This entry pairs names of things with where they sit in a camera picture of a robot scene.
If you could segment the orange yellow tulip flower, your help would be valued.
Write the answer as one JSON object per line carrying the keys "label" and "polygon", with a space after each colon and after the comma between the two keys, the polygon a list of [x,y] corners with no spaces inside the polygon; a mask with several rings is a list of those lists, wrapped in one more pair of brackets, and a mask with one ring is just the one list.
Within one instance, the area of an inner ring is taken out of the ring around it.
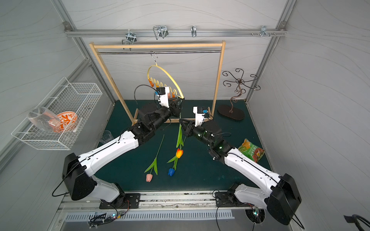
{"label": "orange yellow tulip flower", "polygon": [[178,131],[176,147],[177,147],[176,158],[180,159],[184,153],[183,129],[182,129],[181,123],[179,123],[179,131]]}

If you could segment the blue tulip flower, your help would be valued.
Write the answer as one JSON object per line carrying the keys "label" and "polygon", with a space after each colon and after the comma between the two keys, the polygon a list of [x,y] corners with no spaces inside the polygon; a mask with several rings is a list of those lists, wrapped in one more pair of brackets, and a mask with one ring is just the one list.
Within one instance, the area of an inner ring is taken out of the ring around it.
{"label": "blue tulip flower", "polygon": [[177,163],[178,163],[178,157],[174,156],[172,159],[170,159],[167,163],[173,163],[172,168],[168,170],[168,175],[172,177],[175,174],[175,171],[177,169]]}

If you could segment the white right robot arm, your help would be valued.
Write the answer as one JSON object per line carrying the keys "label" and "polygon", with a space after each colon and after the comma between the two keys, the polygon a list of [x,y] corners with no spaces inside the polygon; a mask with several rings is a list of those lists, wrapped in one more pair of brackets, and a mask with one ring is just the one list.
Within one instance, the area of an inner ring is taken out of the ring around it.
{"label": "white right robot arm", "polygon": [[289,225],[294,221],[304,228],[296,212],[302,202],[297,184],[292,176],[274,173],[247,158],[238,148],[229,144],[222,135],[217,135],[202,125],[188,119],[179,120],[186,137],[195,137],[208,146],[214,160],[233,168],[251,180],[256,187],[236,186],[234,195],[241,203],[253,204],[266,209],[279,223]]}

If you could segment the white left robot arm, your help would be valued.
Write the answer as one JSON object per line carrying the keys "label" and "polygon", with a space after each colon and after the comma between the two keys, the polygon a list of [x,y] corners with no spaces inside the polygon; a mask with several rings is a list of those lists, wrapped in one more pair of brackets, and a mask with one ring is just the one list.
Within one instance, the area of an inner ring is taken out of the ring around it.
{"label": "white left robot arm", "polygon": [[95,176],[102,167],[121,155],[148,142],[170,117],[180,116],[182,98],[171,98],[167,106],[146,111],[144,118],[129,127],[119,137],[90,152],[65,158],[63,182],[73,201],[94,197],[122,207],[126,201],[124,191],[115,183],[103,181]]}

